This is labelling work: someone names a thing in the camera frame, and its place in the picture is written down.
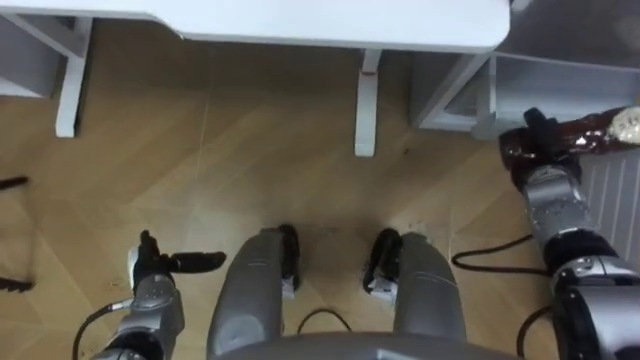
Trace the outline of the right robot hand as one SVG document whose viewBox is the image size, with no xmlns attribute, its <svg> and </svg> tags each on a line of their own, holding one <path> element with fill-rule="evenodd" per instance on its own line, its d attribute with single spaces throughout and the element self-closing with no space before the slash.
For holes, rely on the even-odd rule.
<svg viewBox="0 0 640 360">
<path fill-rule="evenodd" d="M 547 118 L 539 109 L 524 113 L 526 127 L 521 131 L 519 149 L 514 152 L 511 179 L 522 192 L 535 171 L 542 168 L 558 168 L 568 173 L 578 183 L 582 181 L 582 168 L 578 158 L 563 143 L 560 124 L 555 118 Z"/>
</svg>

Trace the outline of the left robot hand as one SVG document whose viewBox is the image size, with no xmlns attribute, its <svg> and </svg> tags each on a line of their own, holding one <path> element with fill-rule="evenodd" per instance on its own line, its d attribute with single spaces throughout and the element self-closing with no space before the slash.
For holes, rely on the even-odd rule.
<svg viewBox="0 0 640 360">
<path fill-rule="evenodd" d="M 182 252 L 166 254 L 148 230 L 140 234 L 140 243 L 128 255 L 131 288 L 137 292 L 139 284 L 149 276 L 163 275 L 172 282 L 172 275 L 200 274 L 219 269 L 227 259 L 224 252 Z"/>
</svg>

